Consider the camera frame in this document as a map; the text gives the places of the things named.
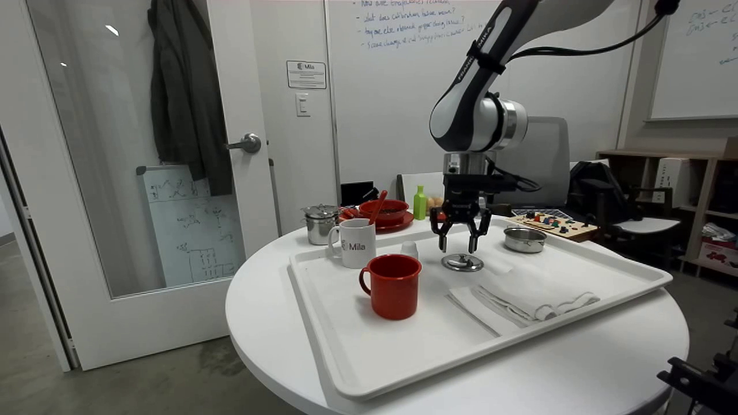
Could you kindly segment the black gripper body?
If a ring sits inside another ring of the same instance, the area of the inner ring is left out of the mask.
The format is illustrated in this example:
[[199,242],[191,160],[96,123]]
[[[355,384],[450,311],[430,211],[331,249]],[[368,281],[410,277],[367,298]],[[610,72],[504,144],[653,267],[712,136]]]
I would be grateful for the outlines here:
[[500,182],[486,176],[445,176],[443,185],[447,219],[486,214],[489,199],[500,192]]

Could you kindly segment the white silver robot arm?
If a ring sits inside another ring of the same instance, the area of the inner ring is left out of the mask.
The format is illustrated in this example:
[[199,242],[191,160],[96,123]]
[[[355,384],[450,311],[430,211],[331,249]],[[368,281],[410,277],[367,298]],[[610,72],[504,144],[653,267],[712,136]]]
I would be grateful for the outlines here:
[[535,47],[527,41],[551,33],[583,26],[599,17],[613,0],[500,0],[480,37],[467,47],[464,66],[436,99],[428,116],[428,136],[445,153],[445,202],[430,211],[430,232],[437,247],[447,249],[447,233],[464,225],[467,251],[489,232],[490,213],[481,206],[509,185],[494,177],[486,166],[474,168],[503,140],[523,135],[525,117],[516,101],[490,92],[494,81],[516,59],[576,55],[576,48]]

